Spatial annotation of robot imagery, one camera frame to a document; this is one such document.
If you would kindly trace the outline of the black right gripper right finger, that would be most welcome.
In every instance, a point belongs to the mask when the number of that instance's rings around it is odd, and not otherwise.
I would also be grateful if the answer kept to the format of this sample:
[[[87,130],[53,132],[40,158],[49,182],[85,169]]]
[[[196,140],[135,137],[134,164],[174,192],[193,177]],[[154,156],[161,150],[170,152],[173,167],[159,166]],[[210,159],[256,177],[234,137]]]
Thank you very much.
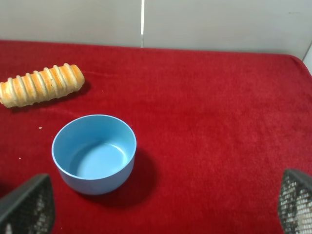
[[[277,211],[285,234],[312,232],[312,177],[310,175],[297,169],[284,171]]]

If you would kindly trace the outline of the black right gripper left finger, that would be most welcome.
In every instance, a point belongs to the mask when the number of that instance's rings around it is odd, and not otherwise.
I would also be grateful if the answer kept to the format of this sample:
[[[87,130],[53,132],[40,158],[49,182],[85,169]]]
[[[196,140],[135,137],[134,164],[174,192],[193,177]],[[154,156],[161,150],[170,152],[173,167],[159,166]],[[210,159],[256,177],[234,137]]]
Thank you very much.
[[[50,234],[55,203],[48,174],[37,174],[0,199],[2,234]]]

